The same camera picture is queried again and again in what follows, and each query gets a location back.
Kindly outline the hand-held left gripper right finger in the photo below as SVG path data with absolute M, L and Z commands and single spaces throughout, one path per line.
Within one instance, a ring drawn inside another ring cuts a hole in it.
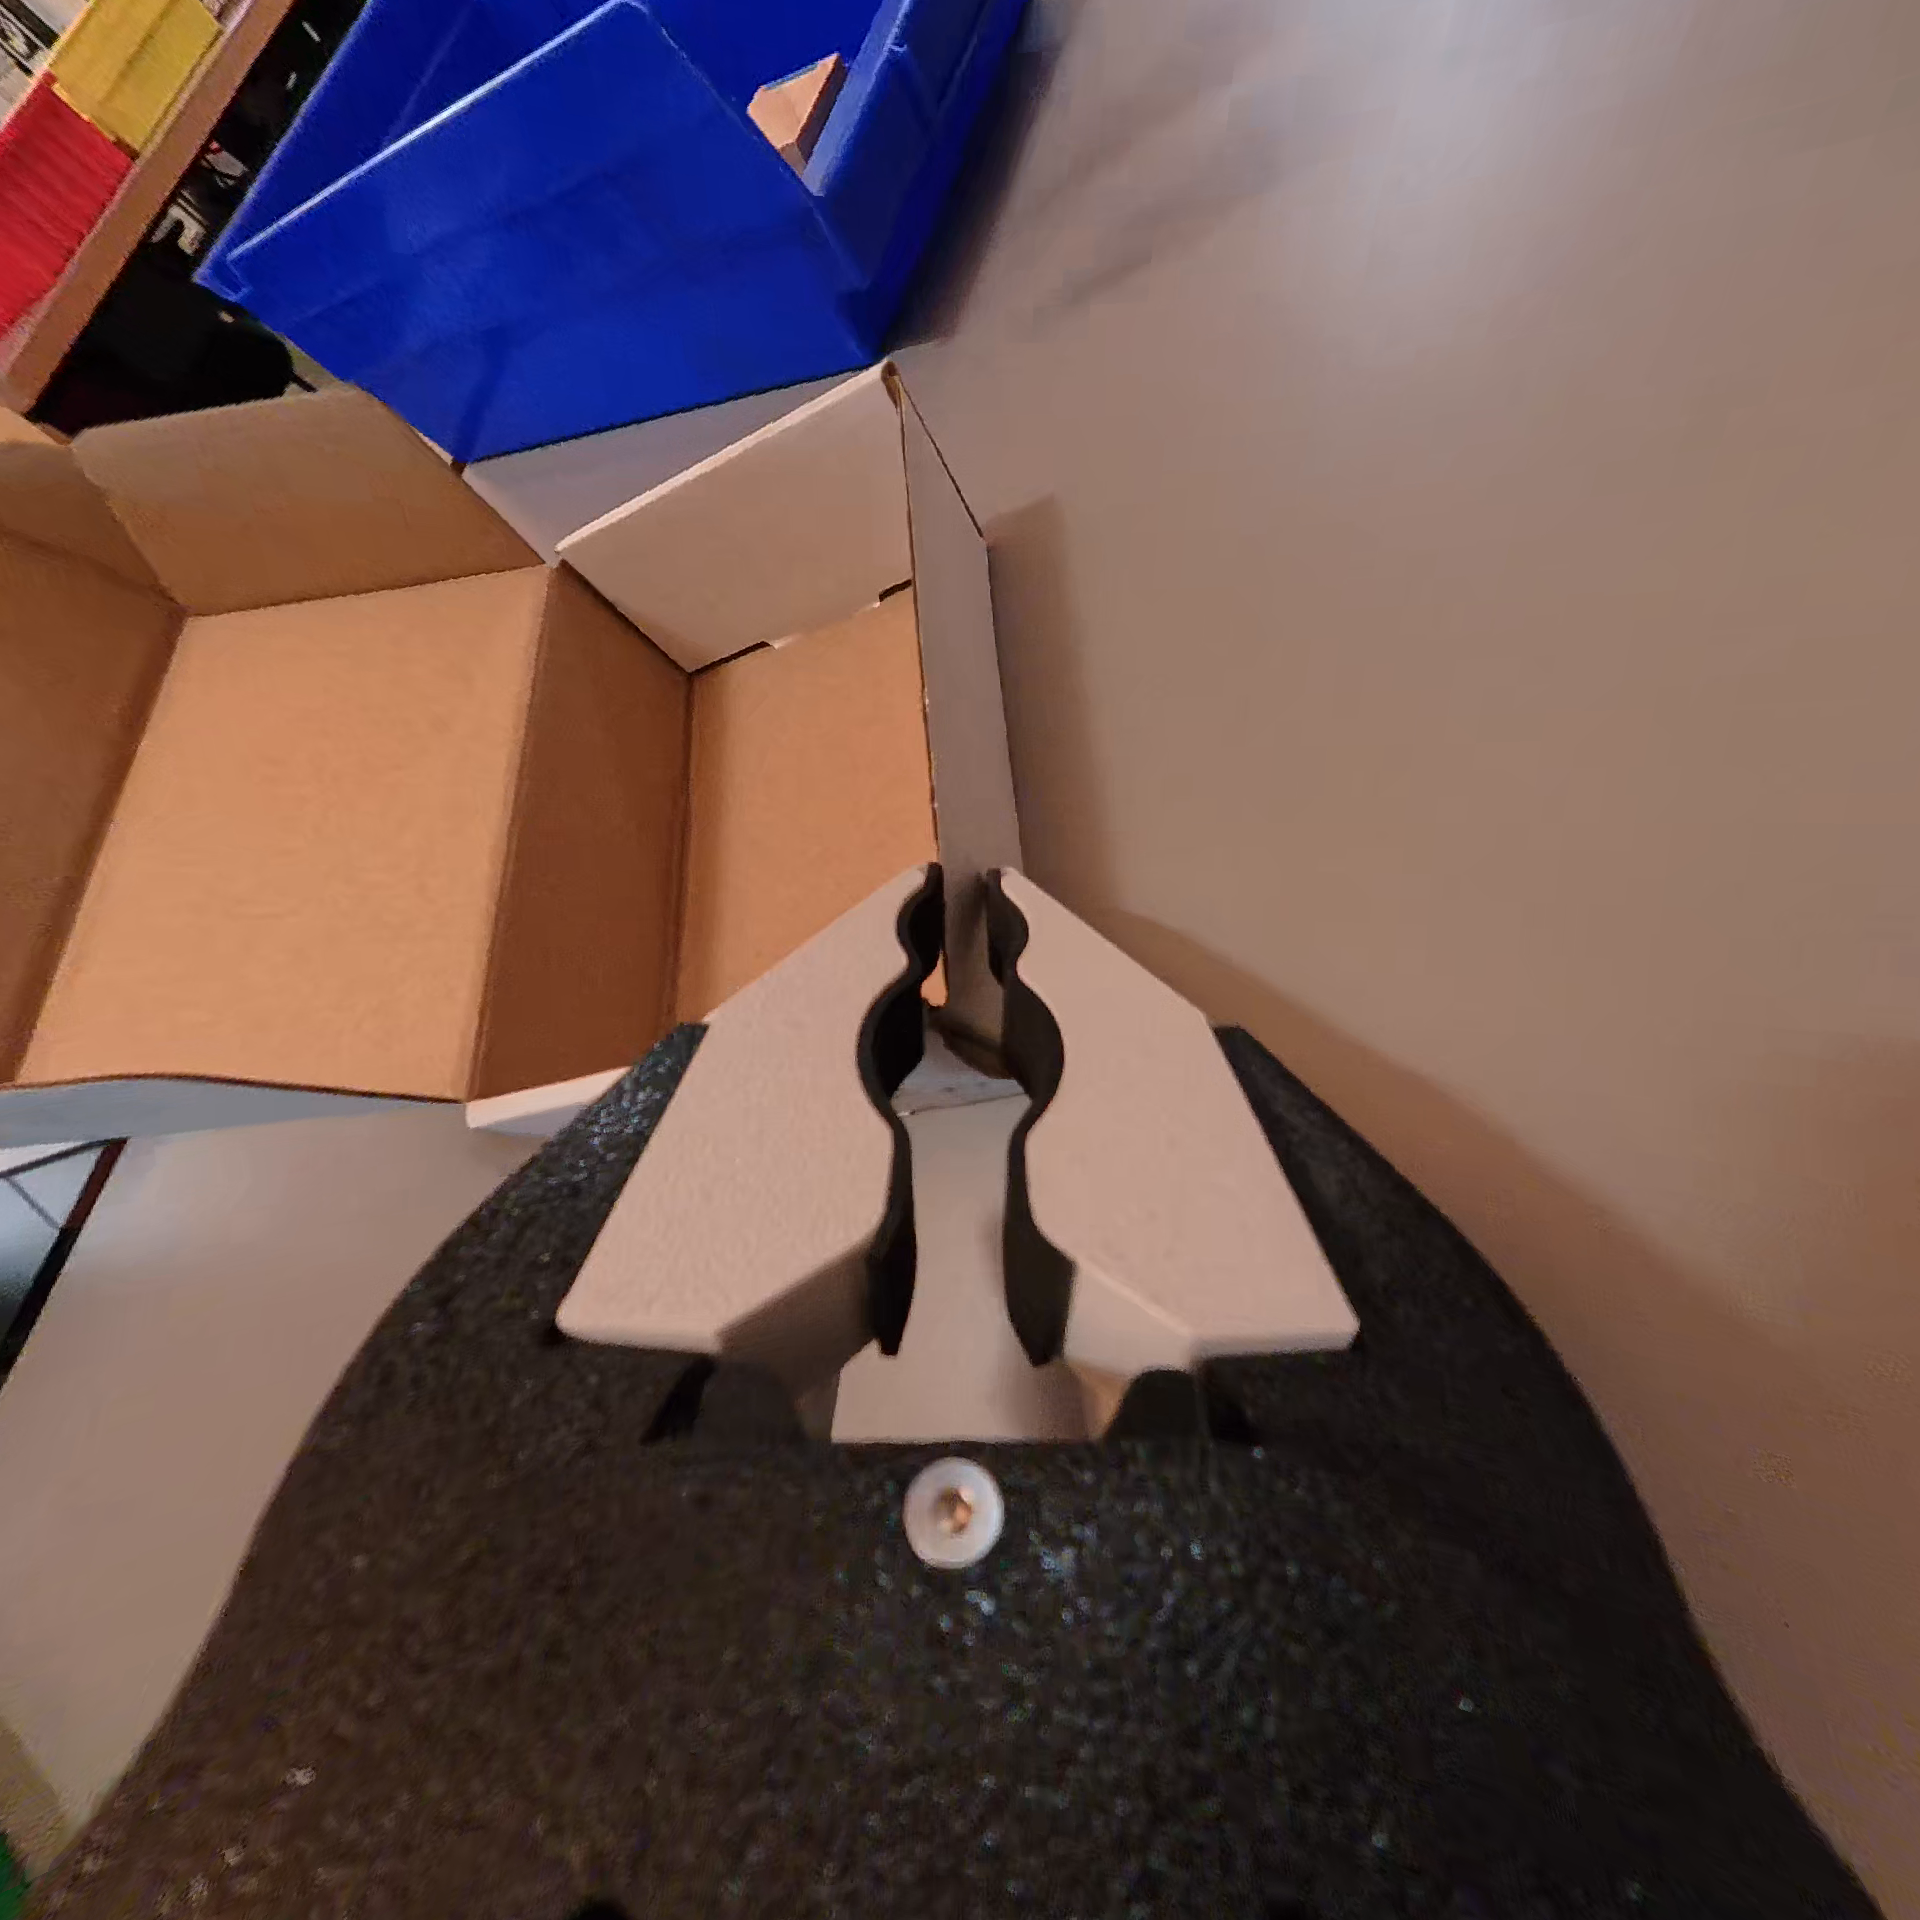
M 1359 1329 L 1228 1049 L 1188 998 L 1003 869 L 988 877 L 1008 1144 L 1003 1300 L 1087 1428 L 1150 1375 L 1344 1352 Z

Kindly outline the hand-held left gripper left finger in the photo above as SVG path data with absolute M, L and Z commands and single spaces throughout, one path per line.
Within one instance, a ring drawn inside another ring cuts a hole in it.
M 704 1022 L 571 1288 L 573 1341 L 758 1367 L 803 1398 L 901 1351 L 919 1272 L 896 1093 L 943 869 L 901 870 Z

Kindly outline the white cardboard box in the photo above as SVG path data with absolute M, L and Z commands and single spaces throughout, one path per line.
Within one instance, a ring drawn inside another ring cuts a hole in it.
M 563 445 L 539 548 L 327 391 L 4 444 L 4 1144 L 634 1065 L 943 869 L 1022 865 L 986 534 L 893 363 Z

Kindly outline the blue plastic bin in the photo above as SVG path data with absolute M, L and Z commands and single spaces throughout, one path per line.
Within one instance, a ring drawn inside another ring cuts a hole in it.
M 375 3 L 196 278 L 455 461 L 883 357 L 1020 3 Z M 796 174 L 757 87 L 837 53 Z

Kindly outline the small cardboard box in bin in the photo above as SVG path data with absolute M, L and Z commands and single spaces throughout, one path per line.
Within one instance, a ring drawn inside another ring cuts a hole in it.
M 829 53 L 781 79 L 757 87 L 747 113 L 796 174 L 806 171 L 846 81 L 846 60 Z

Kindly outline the red bin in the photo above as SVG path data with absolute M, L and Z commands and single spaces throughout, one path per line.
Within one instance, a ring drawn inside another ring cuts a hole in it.
M 3 125 L 3 331 L 55 291 L 132 166 L 48 77 L 20 95 Z

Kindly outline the yellow bin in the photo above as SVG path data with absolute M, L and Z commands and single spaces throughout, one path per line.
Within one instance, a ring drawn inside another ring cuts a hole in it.
M 91 125 L 139 156 L 219 37 L 222 22 L 204 3 L 87 3 L 45 73 Z

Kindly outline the black and white printed tag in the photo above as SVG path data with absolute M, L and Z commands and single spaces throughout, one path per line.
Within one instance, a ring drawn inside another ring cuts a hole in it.
M 3 119 L 37 81 L 87 3 L 3 3 Z

